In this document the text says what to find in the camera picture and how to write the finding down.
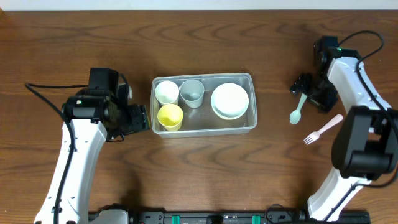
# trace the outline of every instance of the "green strip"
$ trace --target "green strip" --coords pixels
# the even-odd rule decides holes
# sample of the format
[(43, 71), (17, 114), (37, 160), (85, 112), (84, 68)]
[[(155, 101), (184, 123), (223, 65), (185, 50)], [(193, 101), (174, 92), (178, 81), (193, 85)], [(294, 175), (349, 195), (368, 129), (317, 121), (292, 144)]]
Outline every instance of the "green strip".
[(180, 224), (180, 216), (179, 215), (172, 216), (172, 224)]
[(253, 215), (253, 224), (260, 224), (261, 217), (259, 215)]

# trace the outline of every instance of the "wooden table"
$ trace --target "wooden table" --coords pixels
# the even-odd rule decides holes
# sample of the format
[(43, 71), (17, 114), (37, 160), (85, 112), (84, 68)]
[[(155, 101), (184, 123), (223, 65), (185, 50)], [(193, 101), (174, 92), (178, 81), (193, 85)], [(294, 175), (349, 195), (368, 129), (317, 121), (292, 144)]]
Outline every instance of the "wooden table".
[[(62, 122), (27, 91), (43, 85), (88, 83), (91, 67), (126, 74), (134, 102), (149, 107), (155, 77), (248, 72), (258, 125), (235, 136), (162, 139), (152, 131), (105, 144), (90, 210), (123, 203), (166, 210), (265, 210), (301, 207), (331, 169), (340, 125), (306, 146), (303, 139), (334, 115), (299, 102), (288, 87), (314, 72), (312, 45), (322, 35), (357, 30), (384, 34), (384, 49), (366, 60), (382, 97), (398, 106), (396, 11), (97, 11), (3, 12), (0, 18), (0, 223), (32, 223), (58, 159)], [(345, 46), (366, 54), (378, 46), (363, 35)], [(40, 90), (61, 107), (75, 90)], [(348, 208), (367, 209), (373, 223), (396, 222), (398, 184), (362, 190)]]

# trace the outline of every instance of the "fork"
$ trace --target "fork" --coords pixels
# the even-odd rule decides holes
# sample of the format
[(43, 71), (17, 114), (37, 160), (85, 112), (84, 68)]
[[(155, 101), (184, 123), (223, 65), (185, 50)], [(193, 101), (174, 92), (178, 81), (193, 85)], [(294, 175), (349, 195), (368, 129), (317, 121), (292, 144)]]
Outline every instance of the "fork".
[(319, 129), (319, 131), (314, 131), (313, 133), (311, 133), (309, 136), (307, 136), (304, 139), (304, 143), (305, 144), (311, 144), (313, 142), (315, 142), (316, 140), (318, 140), (319, 136), (324, 133), (327, 129), (333, 127), (334, 125), (336, 125), (337, 123), (339, 123), (341, 120), (343, 120), (343, 116), (341, 114), (336, 115), (334, 118), (332, 118), (326, 125), (324, 125), (324, 127), (322, 127), (321, 129)]

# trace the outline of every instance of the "gray tray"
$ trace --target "gray tray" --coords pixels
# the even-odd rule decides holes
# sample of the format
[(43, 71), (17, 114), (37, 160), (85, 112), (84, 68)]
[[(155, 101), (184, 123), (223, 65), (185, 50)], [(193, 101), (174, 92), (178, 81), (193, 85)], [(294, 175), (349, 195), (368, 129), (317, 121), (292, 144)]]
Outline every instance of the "gray tray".
[[(156, 86), (166, 80), (175, 82), (178, 86), (184, 81), (196, 79), (205, 86), (203, 103), (196, 109), (190, 108), (184, 100), (179, 99), (178, 105), (184, 112), (182, 126), (178, 131), (167, 131), (157, 120), (157, 112), (162, 106), (155, 97)], [(244, 88), (249, 96), (248, 110), (242, 117), (226, 121), (218, 117), (211, 108), (211, 95), (221, 84), (235, 83)], [(152, 130), (163, 138), (180, 138), (192, 136), (213, 136), (220, 134), (244, 134), (257, 125), (256, 97), (251, 76), (248, 73), (225, 73), (211, 75), (182, 75), (174, 77), (159, 77), (152, 82), (152, 95), (150, 98), (150, 113), (152, 118)]]

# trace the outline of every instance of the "spoon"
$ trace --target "spoon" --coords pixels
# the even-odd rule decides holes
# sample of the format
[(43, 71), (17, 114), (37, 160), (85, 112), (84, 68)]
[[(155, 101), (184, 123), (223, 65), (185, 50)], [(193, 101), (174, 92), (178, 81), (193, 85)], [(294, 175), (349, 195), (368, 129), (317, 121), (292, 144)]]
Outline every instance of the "spoon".
[(306, 94), (302, 93), (297, 109), (290, 114), (290, 123), (297, 124), (300, 121), (300, 118), (301, 118), (300, 110), (301, 110), (301, 107), (303, 107), (303, 104), (306, 99), (307, 99)]

